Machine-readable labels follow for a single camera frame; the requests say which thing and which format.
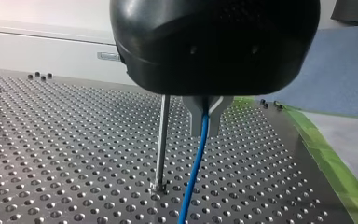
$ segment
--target green tape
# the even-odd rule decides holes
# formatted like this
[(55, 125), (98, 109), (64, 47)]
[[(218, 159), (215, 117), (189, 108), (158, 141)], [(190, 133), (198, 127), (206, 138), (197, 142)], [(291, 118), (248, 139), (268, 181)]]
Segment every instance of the green tape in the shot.
[(284, 111), (295, 122), (304, 145), (315, 159), (333, 190), (358, 223), (358, 180), (330, 147), (316, 126), (296, 108), (284, 105)]
[(234, 97), (232, 105), (246, 105), (253, 103), (254, 101), (255, 98), (253, 96), (236, 96)]
[(291, 105), (283, 105), (281, 104), (285, 109), (288, 110), (297, 110), (297, 111), (304, 111), (304, 112), (310, 112), (310, 113), (316, 113), (316, 114), (323, 114), (323, 115), (329, 115), (329, 116), (339, 116), (344, 118), (350, 118), (350, 119), (358, 119), (358, 116), (351, 116), (351, 115), (344, 115), (344, 114), (338, 114), (338, 113), (329, 113), (329, 112), (322, 112), (317, 110), (308, 110), (308, 109), (302, 109), (299, 107), (291, 106)]

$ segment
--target blue surface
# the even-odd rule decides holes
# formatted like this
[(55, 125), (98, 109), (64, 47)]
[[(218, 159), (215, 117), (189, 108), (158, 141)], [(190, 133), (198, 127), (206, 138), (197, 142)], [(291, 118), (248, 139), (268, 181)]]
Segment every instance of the blue surface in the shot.
[(207, 113), (204, 114), (202, 118), (202, 133), (199, 150), (197, 151), (196, 159), (194, 160), (193, 169), (191, 170), (190, 180), (186, 188), (185, 198), (182, 201), (182, 208), (178, 218), (178, 224), (185, 224), (187, 218), (188, 207), (190, 206), (191, 195), (193, 194), (194, 185), (197, 180), (197, 173), (202, 161), (203, 151), (205, 149), (206, 139), (208, 137), (208, 125), (209, 125), (209, 116)]
[(285, 89), (257, 98), (358, 116), (358, 27), (319, 30), (298, 77)]

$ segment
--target white wall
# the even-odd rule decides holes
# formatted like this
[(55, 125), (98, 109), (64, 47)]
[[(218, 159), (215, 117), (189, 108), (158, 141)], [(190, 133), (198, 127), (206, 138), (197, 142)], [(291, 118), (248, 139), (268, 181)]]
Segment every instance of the white wall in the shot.
[(0, 34), (0, 69), (135, 85), (121, 62), (100, 60), (116, 46)]
[(339, 21), (331, 20), (334, 6), (337, 0), (321, 0), (321, 18), (319, 21), (319, 29), (331, 29), (348, 26)]
[(111, 29), (109, 0), (0, 0), (0, 20)]

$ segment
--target perforated metal table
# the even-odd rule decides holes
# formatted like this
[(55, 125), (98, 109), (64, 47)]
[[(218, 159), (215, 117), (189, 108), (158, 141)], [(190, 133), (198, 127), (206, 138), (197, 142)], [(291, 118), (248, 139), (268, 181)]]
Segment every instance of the perforated metal table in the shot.
[[(176, 223), (199, 144), (180, 98), (157, 194), (159, 96), (26, 76), (0, 84), (0, 223)], [(187, 221), (352, 223), (284, 113), (238, 102), (208, 140)]]

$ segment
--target metal post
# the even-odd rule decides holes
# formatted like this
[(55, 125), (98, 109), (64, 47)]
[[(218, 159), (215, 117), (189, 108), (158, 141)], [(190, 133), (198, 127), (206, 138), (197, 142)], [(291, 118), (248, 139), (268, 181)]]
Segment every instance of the metal post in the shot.
[(156, 178), (151, 183), (151, 188), (154, 191), (165, 190), (165, 184), (162, 183), (162, 178), (164, 175), (165, 147), (166, 147), (166, 141), (167, 141), (169, 112), (170, 112), (170, 96), (163, 95), (162, 99), (161, 99), (161, 114), (160, 114), (160, 119), (159, 119)]

